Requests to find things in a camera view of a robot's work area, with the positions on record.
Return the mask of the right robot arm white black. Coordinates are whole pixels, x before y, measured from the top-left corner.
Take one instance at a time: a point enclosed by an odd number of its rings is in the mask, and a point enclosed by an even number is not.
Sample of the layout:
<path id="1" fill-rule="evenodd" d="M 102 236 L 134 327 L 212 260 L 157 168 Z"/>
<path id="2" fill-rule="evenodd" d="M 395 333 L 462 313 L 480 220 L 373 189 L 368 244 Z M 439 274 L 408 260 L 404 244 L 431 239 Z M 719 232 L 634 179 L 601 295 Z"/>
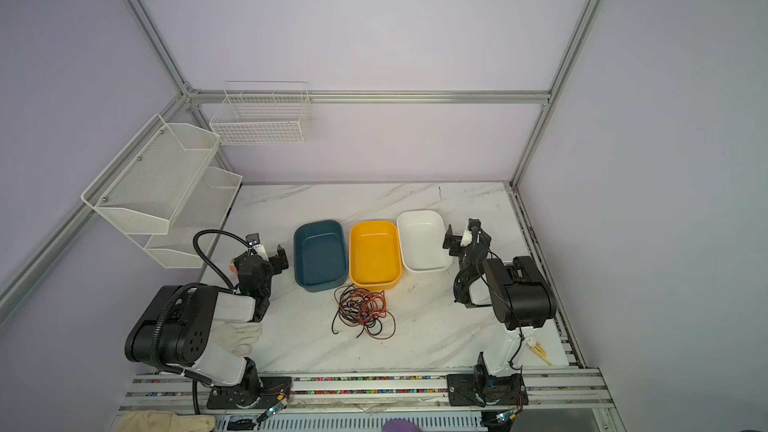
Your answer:
<path id="1" fill-rule="evenodd" d="M 452 406 L 528 404 L 520 357 L 531 334 L 555 318 L 557 304 L 549 283 L 530 256 L 517 256 L 506 263 L 491 250 L 492 239 L 481 221 L 470 219 L 458 235 L 448 229 L 443 248 L 459 259 L 453 282 L 454 301 L 467 309 L 479 308 L 471 295 L 478 280 L 486 285 L 495 319 L 502 326 L 498 342 L 478 354 L 469 374 L 447 376 Z"/>

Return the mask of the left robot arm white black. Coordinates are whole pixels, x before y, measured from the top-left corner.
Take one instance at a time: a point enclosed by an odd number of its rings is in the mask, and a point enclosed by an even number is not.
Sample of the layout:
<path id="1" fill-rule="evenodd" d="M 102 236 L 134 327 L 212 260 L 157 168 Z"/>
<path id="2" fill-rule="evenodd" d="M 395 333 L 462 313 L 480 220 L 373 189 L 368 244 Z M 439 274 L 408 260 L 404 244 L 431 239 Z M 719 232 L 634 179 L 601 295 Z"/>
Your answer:
<path id="1" fill-rule="evenodd" d="M 230 268 L 213 271 L 220 286 L 200 282 L 160 288 L 138 319 L 125 343 L 125 356 L 160 373 L 206 387 L 209 410 L 261 409 L 271 416 L 287 406 L 289 377 L 260 377 L 251 358 L 270 305 L 274 276 L 289 267 L 286 251 L 266 252 L 258 234 L 241 237 L 244 246 Z"/>

